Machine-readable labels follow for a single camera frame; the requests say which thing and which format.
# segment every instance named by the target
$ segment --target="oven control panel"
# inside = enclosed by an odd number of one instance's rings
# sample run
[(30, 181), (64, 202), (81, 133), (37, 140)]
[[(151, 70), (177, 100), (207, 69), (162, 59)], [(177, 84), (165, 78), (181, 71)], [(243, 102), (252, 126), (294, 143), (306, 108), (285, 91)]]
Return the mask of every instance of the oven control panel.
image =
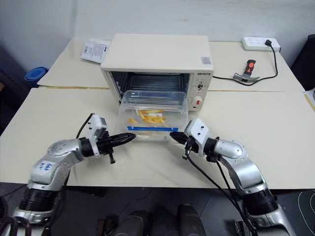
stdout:
[(198, 72), (192, 75), (192, 84), (189, 91), (188, 107), (190, 111), (200, 111), (206, 98), (208, 87), (212, 79), (212, 73)]

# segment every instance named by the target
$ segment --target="hammer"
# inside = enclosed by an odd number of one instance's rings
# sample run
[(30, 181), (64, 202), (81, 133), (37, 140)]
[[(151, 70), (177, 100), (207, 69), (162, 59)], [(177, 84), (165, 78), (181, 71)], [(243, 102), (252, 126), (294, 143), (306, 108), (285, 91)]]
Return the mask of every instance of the hammer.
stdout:
[(245, 83), (251, 83), (255, 80), (258, 80), (259, 77), (251, 77), (252, 70), (254, 69), (255, 63), (256, 63), (255, 60), (248, 60), (244, 73), (242, 75), (235, 73), (233, 76), (233, 79), (240, 80), (240, 81), (243, 81)]

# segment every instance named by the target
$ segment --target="white power strip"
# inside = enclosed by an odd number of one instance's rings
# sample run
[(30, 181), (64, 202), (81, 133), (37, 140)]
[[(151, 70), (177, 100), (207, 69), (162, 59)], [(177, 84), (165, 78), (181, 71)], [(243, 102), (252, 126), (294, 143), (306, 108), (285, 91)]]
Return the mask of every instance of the white power strip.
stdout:
[(246, 51), (272, 52), (272, 49), (265, 45), (267, 39), (271, 41), (271, 46), (274, 48), (275, 52), (280, 51), (280, 45), (275, 38), (244, 37), (242, 39), (242, 47)]

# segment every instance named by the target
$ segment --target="oven label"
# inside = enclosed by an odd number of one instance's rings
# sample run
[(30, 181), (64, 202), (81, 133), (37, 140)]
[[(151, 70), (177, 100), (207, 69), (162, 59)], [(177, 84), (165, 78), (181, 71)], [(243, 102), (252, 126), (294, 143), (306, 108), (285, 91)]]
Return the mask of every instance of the oven label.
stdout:
[(201, 57), (202, 64), (211, 64), (210, 57)]

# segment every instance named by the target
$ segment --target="white table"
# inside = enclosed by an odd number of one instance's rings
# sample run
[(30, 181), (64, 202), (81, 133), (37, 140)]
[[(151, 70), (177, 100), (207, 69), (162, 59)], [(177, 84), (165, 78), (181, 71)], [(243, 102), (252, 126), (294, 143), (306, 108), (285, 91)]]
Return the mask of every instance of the white table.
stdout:
[[(119, 105), (109, 90), (32, 89), (0, 138), (0, 181), (26, 183), (50, 144), (74, 138), (89, 113), (106, 119), (114, 133)], [(213, 137), (243, 143), (270, 188), (315, 188), (315, 112), (300, 92), (208, 92), (200, 117)], [(109, 157), (72, 168), (69, 185), (213, 187), (181, 158), (175, 143), (132, 142)], [(192, 155), (224, 186), (213, 163)]]
[[(43, 86), (108, 88), (99, 64), (80, 59), (84, 41), (72, 39), (57, 58), (49, 72), (38, 82)], [(256, 60), (252, 76), (267, 77), (275, 74), (271, 52), (245, 51), (239, 42), (209, 42), (215, 72), (219, 77), (242, 74), (249, 59)], [(209, 90), (216, 91), (304, 91), (280, 53), (277, 54), (279, 75), (251, 87), (232, 81), (213, 79)]]

